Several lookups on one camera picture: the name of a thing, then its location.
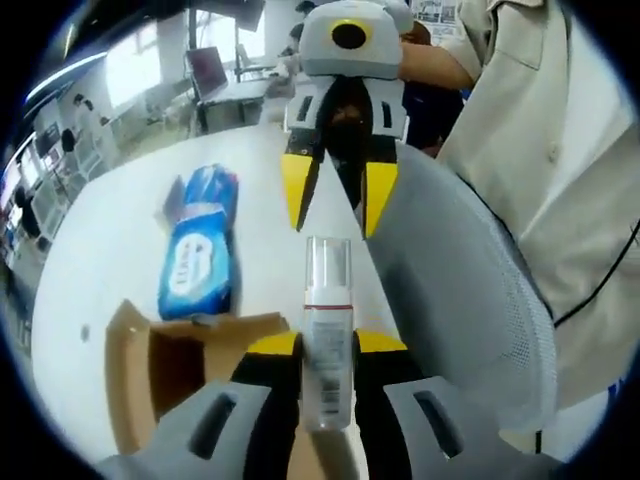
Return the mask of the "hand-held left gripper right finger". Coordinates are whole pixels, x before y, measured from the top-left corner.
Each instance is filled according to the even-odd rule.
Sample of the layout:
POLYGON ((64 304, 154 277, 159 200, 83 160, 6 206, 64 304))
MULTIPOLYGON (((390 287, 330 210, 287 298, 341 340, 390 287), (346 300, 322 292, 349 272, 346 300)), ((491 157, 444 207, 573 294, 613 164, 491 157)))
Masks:
POLYGON ((492 416, 441 377, 425 377, 398 339, 355 331, 355 421, 372 479, 512 479, 517 449, 492 416))

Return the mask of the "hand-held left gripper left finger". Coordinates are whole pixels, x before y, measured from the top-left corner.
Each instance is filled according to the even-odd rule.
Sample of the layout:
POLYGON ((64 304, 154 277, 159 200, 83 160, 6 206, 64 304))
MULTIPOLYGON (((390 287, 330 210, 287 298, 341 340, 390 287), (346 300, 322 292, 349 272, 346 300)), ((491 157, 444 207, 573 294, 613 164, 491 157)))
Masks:
POLYGON ((158 424, 161 479, 284 479, 299 423, 301 335, 253 343, 158 424))

